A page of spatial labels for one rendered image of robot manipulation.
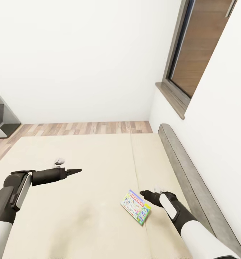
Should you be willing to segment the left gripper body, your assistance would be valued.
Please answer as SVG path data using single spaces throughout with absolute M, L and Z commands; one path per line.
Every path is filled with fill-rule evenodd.
M 44 184 L 65 179 L 65 167 L 44 170 Z

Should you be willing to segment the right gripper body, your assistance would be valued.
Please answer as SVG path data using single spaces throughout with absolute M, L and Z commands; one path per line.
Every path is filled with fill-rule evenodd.
M 156 202 L 155 202 L 155 196 L 156 196 L 156 195 L 157 195 L 157 193 L 151 192 L 151 191 L 149 191 L 149 190 L 146 190 L 145 195 L 144 195 L 144 199 L 147 200 L 147 201 L 149 201 L 149 202 L 151 202 L 151 203 L 154 204 L 154 205 L 158 205 L 158 204 L 156 204 Z

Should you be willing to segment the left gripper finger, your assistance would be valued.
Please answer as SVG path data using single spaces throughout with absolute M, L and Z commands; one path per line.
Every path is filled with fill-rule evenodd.
M 67 171 L 65 171 L 65 178 L 67 178 L 67 176 L 81 172 L 82 169 L 67 169 Z

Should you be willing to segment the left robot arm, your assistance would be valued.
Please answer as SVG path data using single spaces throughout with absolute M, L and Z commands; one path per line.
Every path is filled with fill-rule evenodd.
M 16 213 L 20 211 L 30 185 L 56 182 L 82 171 L 82 169 L 67 169 L 66 171 L 65 167 L 60 167 L 64 163 L 65 159 L 58 157 L 54 160 L 52 169 L 14 171 L 6 177 L 3 188 L 0 190 L 0 259 L 3 257 Z

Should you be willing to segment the board game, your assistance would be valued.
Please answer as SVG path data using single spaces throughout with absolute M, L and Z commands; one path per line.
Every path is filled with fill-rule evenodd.
M 138 223 L 143 224 L 151 207 L 144 202 L 137 194 L 131 189 L 120 202 L 120 204 L 127 210 Z

